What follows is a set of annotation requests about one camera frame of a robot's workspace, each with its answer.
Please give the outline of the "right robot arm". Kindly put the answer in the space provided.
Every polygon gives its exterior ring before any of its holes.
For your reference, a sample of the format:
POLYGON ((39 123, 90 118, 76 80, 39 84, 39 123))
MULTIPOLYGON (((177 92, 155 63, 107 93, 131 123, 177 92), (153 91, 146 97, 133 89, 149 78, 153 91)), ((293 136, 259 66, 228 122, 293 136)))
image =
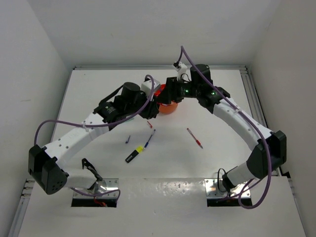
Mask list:
POLYGON ((222 176, 222 185, 227 192, 251 179, 265 178, 286 162, 286 135, 258 123, 236 104, 225 89, 214 86, 208 65, 192 66, 189 69, 190 81, 182 78, 188 69, 185 64, 174 63, 173 67, 177 76, 167 78, 158 102, 180 103, 184 98, 196 98, 202 107, 228 124, 251 150, 246 162, 222 176))

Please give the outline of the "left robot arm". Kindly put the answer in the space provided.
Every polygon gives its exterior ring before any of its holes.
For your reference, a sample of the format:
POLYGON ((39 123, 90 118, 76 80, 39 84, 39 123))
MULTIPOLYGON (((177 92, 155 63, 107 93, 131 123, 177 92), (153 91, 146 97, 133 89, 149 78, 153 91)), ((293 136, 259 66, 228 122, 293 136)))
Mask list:
POLYGON ((83 169, 67 169, 67 163, 97 137, 122 122, 139 115, 155 118, 158 104, 154 93, 160 88, 157 80, 147 79, 141 85, 126 82, 99 102, 93 112, 74 129, 57 140, 29 149, 28 172, 48 195, 62 188, 91 189, 101 176, 92 165, 83 169))

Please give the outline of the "orange round container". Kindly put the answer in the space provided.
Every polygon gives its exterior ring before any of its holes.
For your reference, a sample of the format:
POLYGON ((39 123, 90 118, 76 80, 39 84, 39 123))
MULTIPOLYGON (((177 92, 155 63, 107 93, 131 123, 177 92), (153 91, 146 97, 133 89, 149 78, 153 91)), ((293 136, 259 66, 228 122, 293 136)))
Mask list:
MULTIPOLYGON (((156 97, 158 97, 161 94, 161 92, 164 90, 164 88, 165 88, 165 84, 162 84, 160 86, 160 89, 158 89, 154 93, 154 95, 156 97)), ((178 104, 173 102, 173 101, 171 102, 171 104, 162 104, 162 103, 158 103, 158 104, 159 104, 159 109, 158 109, 159 112, 162 113, 162 114, 165 114, 165 115, 174 112, 177 109, 177 107, 178 107, 178 104)))

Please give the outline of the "blue pen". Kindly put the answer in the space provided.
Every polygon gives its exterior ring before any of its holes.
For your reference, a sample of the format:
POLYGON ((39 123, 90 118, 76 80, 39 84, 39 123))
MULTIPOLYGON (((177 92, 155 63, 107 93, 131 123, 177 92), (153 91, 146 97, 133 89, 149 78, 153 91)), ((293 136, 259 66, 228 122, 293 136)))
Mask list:
POLYGON ((151 138, 153 137, 153 135, 155 134, 156 129, 154 129, 150 135, 150 137, 148 138, 147 142, 145 143, 144 147, 143 147, 143 151, 147 148, 151 138))

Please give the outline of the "yellow highlighter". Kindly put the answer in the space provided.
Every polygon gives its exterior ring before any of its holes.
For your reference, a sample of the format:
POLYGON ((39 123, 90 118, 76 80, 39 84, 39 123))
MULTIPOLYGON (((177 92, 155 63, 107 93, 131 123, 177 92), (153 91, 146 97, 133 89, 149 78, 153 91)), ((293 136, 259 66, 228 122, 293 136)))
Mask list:
POLYGON ((126 159, 126 163, 130 163, 135 157, 137 157, 140 153, 143 152, 143 146, 137 147, 126 159))

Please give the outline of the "red pen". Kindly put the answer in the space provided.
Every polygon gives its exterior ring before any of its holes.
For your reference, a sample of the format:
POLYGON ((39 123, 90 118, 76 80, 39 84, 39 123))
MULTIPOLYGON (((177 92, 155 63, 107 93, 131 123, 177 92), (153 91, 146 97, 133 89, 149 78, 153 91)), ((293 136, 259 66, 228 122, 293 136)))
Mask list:
POLYGON ((200 141, 194 136, 194 134, 192 133, 192 131, 191 131, 189 128, 187 128, 187 131, 188 131, 189 134, 192 136, 192 138, 193 138, 194 141, 197 143, 197 145, 198 145, 200 148, 203 149, 202 144, 201 144, 200 141))

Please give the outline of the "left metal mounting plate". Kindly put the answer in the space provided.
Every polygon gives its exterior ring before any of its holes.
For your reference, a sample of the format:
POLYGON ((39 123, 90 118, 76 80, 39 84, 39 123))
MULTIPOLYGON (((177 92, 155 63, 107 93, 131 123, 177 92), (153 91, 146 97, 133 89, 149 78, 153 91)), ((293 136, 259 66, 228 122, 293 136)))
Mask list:
POLYGON ((73 191, 73 198, 81 199, 118 199, 120 196, 119 179, 104 178, 102 181, 96 181, 89 189, 76 188, 73 191))

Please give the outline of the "metal mounting plate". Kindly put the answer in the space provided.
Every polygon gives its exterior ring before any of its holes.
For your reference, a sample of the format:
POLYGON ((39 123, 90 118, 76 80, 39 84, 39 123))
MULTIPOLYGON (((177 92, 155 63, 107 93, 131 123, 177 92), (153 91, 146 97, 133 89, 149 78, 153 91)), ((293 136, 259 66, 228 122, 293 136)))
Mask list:
POLYGON ((235 188, 230 189, 229 193, 222 184, 222 178, 205 179, 204 184, 207 199, 238 198, 242 188, 245 189, 244 193, 241 194, 241 198, 251 198, 250 190, 246 183, 239 184, 235 188))
POLYGON ((118 199, 120 196, 119 179, 104 178, 102 181, 96 181, 89 189, 76 188, 73 191, 73 198, 81 199, 118 199))

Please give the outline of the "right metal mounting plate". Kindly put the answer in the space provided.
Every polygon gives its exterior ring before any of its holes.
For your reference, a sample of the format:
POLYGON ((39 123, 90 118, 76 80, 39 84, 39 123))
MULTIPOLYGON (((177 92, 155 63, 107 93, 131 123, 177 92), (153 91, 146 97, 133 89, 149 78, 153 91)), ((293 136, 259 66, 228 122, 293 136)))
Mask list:
POLYGON ((230 189, 229 193, 222 184, 222 178, 205 179, 204 184, 207 199, 238 198, 242 188, 245 189, 244 193, 241 194, 241 198, 251 198, 250 190, 246 183, 239 184, 235 188, 230 189))

